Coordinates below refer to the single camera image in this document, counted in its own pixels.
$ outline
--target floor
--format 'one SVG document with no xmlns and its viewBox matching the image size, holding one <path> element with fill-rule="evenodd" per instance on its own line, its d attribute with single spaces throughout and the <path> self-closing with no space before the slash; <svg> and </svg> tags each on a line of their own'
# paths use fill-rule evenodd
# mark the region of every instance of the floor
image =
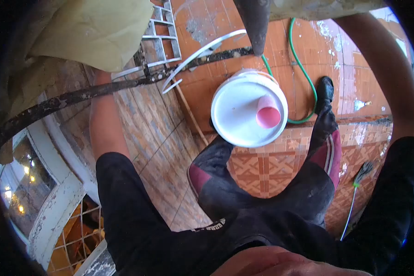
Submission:
<svg viewBox="0 0 414 276">
<path fill-rule="evenodd" d="M 251 195 L 261 198 L 279 194 L 301 168 L 312 129 L 286 129 L 275 142 L 256 149 L 236 147 L 229 169 L 237 184 Z M 361 182 L 356 192 L 353 217 L 369 200 L 391 138 L 392 123 L 346 124 L 341 125 L 339 131 L 342 141 L 340 183 L 325 217 L 326 229 L 335 236 L 341 233 L 348 217 L 354 176 L 366 161 L 374 163 L 374 170 Z"/>
<path fill-rule="evenodd" d="M 217 37 L 244 28 L 233 0 L 173 0 L 172 6 L 183 60 Z M 410 58 L 408 39 L 391 10 L 380 9 L 374 15 L 390 30 Z M 270 22 L 264 55 L 287 98 L 288 117 L 298 120 L 310 113 L 313 96 L 288 46 L 289 24 L 290 19 Z M 333 79 L 333 111 L 338 119 L 390 114 L 370 67 L 353 41 L 333 20 L 309 22 L 297 19 L 293 26 L 293 44 L 314 83 L 323 75 Z M 246 35 L 224 41 L 220 50 L 245 46 L 250 46 Z M 261 58 L 240 57 L 177 75 L 177 79 L 183 79 L 181 89 L 204 132 L 211 132 L 208 124 L 210 104 L 199 103 L 210 103 L 218 86 L 242 68 L 266 72 Z M 356 99 L 372 104 L 355 111 Z"/>
<path fill-rule="evenodd" d="M 198 50 L 201 44 L 242 28 L 232 0 L 173 0 L 172 4 L 183 59 Z M 193 23 L 201 18 L 207 18 L 207 23 L 198 24 L 201 29 L 189 28 L 192 31 L 190 33 L 187 22 Z M 382 23 L 394 26 L 392 20 L 383 20 Z M 311 92 L 291 59 L 285 37 L 287 24 L 288 20 L 270 23 L 265 54 L 287 96 L 290 118 L 302 118 L 312 107 L 307 101 Z M 374 188 L 392 131 L 392 123 L 387 119 L 389 107 L 368 64 L 334 22 L 324 20 L 309 23 L 298 20 L 294 34 L 297 34 L 294 37 L 295 45 L 302 45 L 297 46 L 299 58 L 312 79 L 327 74 L 336 86 L 333 110 L 338 118 L 342 139 L 341 181 L 326 216 L 326 227 L 337 236 L 342 231 L 351 204 L 353 177 L 365 161 L 374 161 L 375 169 L 361 183 L 356 194 L 354 215 L 365 206 Z M 242 37 L 236 41 L 226 41 L 221 49 L 248 45 L 248 38 Z M 85 88 L 92 83 L 83 64 L 61 61 L 57 67 L 54 85 L 46 91 L 48 97 Z M 184 95 L 204 131 L 210 131 L 206 123 L 209 116 L 206 106 L 209 105 L 201 106 L 199 103 L 210 102 L 216 87 L 243 67 L 263 70 L 260 59 L 242 57 L 200 66 L 192 73 L 178 75 L 184 79 L 181 86 Z M 161 95 L 161 86 L 162 82 L 114 94 L 131 160 L 153 204 L 170 229 L 181 231 L 205 226 L 211 220 L 197 204 L 186 177 L 188 166 L 204 145 L 199 137 L 192 135 L 190 122 L 184 118 L 175 91 Z M 373 103 L 354 112 L 352 102 L 355 98 Z M 89 138 L 89 105 L 90 102 L 83 102 L 57 112 L 56 116 L 73 150 L 95 175 L 95 160 Z M 313 120 L 286 129 L 275 142 L 261 148 L 235 148 L 229 169 L 238 185 L 258 197 L 271 197 L 280 193 L 305 159 L 312 125 Z M 215 136 L 207 137 L 211 141 Z"/>
</svg>

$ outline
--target pink plastic cup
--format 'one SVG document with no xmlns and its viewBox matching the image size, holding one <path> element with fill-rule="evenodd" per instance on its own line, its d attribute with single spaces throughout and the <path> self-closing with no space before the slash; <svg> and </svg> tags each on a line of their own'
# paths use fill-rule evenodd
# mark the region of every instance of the pink plastic cup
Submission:
<svg viewBox="0 0 414 276">
<path fill-rule="evenodd" d="M 259 98 L 256 123 L 264 129 L 274 128 L 281 121 L 281 113 L 275 99 L 267 94 Z"/>
</svg>

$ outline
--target leg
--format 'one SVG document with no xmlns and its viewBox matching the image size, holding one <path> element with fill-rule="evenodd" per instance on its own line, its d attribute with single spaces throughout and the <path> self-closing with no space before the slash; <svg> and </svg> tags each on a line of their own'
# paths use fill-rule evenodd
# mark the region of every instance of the leg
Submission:
<svg viewBox="0 0 414 276">
<path fill-rule="evenodd" d="M 321 78 L 317 86 L 318 116 L 311 134 L 307 158 L 285 190 L 270 199 L 272 204 L 321 226 L 339 183 L 342 152 L 338 126 L 331 111 L 333 91 L 330 78 Z"/>
<path fill-rule="evenodd" d="M 187 172 L 199 206 L 214 221 L 254 202 L 249 193 L 238 187 L 227 169 L 233 147 L 218 135 L 195 158 Z"/>
</svg>

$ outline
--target wooden stick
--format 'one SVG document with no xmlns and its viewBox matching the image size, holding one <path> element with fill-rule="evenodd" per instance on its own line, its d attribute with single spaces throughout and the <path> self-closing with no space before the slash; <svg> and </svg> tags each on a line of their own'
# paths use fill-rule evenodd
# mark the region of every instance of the wooden stick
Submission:
<svg viewBox="0 0 414 276">
<path fill-rule="evenodd" d="M 190 107 L 188 106 L 187 100 L 185 99 L 184 94 L 182 94 L 181 87 L 179 87 L 178 84 L 175 87 L 178 91 L 179 96 L 181 97 L 182 102 L 184 103 L 185 108 L 187 109 L 188 115 L 192 119 L 192 122 L 195 125 L 196 130 L 198 131 L 199 136 L 201 136 L 201 139 L 204 141 L 205 145 L 208 146 L 208 141 L 205 138 L 203 132 L 201 131 L 201 128 L 199 127 L 198 122 L 195 119 L 195 116 L 193 115 L 192 111 L 190 110 Z"/>
</svg>

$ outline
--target orange tile floor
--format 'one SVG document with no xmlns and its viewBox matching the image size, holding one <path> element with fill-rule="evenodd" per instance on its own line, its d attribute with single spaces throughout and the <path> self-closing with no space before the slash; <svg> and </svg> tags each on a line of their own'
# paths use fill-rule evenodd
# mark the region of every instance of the orange tile floor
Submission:
<svg viewBox="0 0 414 276">
<path fill-rule="evenodd" d="M 233 0 L 173 0 L 172 6 L 183 60 L 208 42 L 244 28 Z M 401 42 L 410 58 L 408 39 L 393 21 L 391 11 L 380 9 L 374 15 Z M 290 19 L 270 22 L 264 55 L 287 98 L 289 118 L 298 120 L 308 115 L 314 102 L 312 90 L 288 45 L 289 24 Z M 390 114 L 386 99 L 359 49 L 333 20 L 297 19 L 293 26 L 293 44 L 314 83 L 323 75 L 333 79 L 333 111 L 337 118 Z M 224 41 L 219 50 L 245 46 L 250 46 L 247 35 Z M 181 89 L 203 131 L 211 131 L 210 102 L 216 89 L 242 68 L 266 71 L 261 58 L 246 56 L 199 66 L 193 72 L 177 75 L 183 79 Z M 372 104 L 354 111 L 356 99 Z"/>
<path fill-rule="evenodd" d="M 173 0 L 172 6 L 183 60 L 217 37 L 244 28 L 233 0 Z M 372 14 L 392 33 L 410 59 L 408 39 L 390 9 Z M 289 118 L 297 120 L 311 111 L 313 96 L 288 45 L 289 24 L 290 19 L 270 22 L 264 54 L 287 98 Z M 353 178 L 365 161 L 374 162 L 374 171 L 362 181 L 356 193 L 353 216 L 365 206 L 374 189 L 392 132 L 390 121 L 377 119 L 387 117 L 390 109 L 359 49 L 333 20 L 297 19 L 293 44 L 311 80 L 315 83 L 320 76 L 328 75 L 335 86 L 332 105 L 339 123 L 342 160 L 340 184 L 325 221 L 327 230 L 337 236 L 350 209 Z M 217 51 L 246 46 L 250 46 L 246 35 L 233 37 Z M 242 68 L 266 72 L 261 58 L 247 56 L 210 63 L 177 75 L 177 79 L 183 79 L 181 89 L 204 132 L 211 132 L 208 119 L 213 94 L 223 81 Z M 354 111 L 356 99 L 372 104 Z M 264 147 L 236 147 L 228 165 L 238 185 L 258 197 L 280 193 L 304 162 L 314 120 L 315 116 L 307 124 L 284 130 L 275 142 Z M 213 138 L 214 135 L 209 135 L 210 141 Z"/>
</svg>

